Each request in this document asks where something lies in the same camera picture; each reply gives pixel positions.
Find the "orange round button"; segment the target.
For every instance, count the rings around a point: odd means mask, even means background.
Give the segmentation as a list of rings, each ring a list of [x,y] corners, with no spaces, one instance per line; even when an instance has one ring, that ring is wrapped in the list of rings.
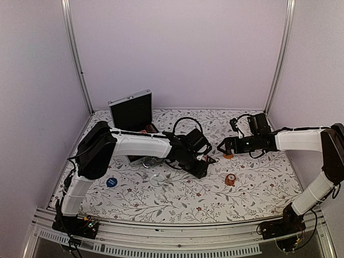
[[[234,157],[233,154],[223,154],[223,157],[226,159],[232,159]]]

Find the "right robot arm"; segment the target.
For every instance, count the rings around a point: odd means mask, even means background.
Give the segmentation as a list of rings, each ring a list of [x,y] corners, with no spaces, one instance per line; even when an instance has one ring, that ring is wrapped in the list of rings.
[[[264,135],[227,137],[217,150],[225,155],[250,153],[256,150],[313,151],[322,153],[323,166],[319,176],[291,203],[292,211],[301,216],[310,210],[343,181],[343,125],[329,128],[281,130]]]

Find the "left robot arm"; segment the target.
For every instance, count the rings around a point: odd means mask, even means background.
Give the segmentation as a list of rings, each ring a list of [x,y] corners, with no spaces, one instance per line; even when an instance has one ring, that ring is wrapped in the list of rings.
[[[202,130],[194,128],[188,134],[172,132],[140,133],[110,127],[100,121],[94,125],[77,147],[77,153],[68,158],[73,169],[67,177],[62,198],[56,203],[61,216],[59,224],[68,233],[76,233],[80,222],[78,214],[82,200],[93,181],[103,177],[114,156],[151,156],[171,162],[196,178],[207,174],[209,164],[201,160],[212,149]]]

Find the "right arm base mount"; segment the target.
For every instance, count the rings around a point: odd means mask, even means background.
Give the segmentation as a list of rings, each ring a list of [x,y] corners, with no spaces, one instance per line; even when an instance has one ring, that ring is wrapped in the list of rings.
[[[283,252],[293,252],[298,247],[301,237],[296,236],[298,232],[303,233],[306,229],[303,216],[283,216],[282,219],[263,221],[257,227],[257,233],[263,240],[276,239],[277,247]]]

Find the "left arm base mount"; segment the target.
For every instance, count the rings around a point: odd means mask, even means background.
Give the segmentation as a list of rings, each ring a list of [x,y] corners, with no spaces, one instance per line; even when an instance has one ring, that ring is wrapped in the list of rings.
[[[98,233],[98,219],[92,216],[69,217],[57,214],[52,229],[69,235],[95,239]]]

